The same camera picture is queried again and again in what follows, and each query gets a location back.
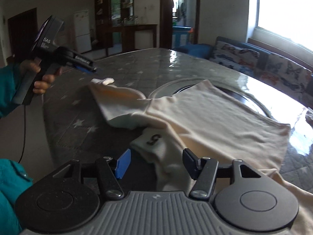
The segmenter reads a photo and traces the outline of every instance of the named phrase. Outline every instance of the wooden cabinet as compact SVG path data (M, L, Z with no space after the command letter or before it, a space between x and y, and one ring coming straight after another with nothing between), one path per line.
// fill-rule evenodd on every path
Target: wooden cabinet
M133 0L94 0L96 22L96 37L99 45L104 48L113 47L113 31L108 31L114 26L121 26L125 18L133 16Z
M137 31L152 31L153 47L157 47L157 25L115 26L103 28L102 31L105 34L114 32L122 33L122 53L135 51L135 32Z

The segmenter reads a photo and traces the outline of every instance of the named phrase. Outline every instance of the white refrigerator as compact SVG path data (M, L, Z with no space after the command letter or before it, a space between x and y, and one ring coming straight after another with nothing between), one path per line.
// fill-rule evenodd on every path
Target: white refrigerator
M91 50L89 11L79 11L74 14L74 31L76 50L84 53Z

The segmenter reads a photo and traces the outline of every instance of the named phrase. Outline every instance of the black cable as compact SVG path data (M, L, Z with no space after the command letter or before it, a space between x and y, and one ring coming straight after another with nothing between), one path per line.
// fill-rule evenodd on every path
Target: black cable
M24 150L25 150L25 142L26 142L26 106L24 105L24 143L23 143L22 155L18 163L21 163L21 160L23 158Z

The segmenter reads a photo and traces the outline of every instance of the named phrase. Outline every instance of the sofa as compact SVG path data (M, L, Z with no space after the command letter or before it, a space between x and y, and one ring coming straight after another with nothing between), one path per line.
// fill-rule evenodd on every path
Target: sofa
M174 50L247 74L313 108L312 72L283 56L221 36L214 46L195 44Z

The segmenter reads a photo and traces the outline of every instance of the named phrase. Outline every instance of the black number on sock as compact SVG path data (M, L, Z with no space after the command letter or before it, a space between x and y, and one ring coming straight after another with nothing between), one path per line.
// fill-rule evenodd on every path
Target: black number on sock
M160 134L155 134L151 137L151 139L147 142L148 145L153 146L162 136Z

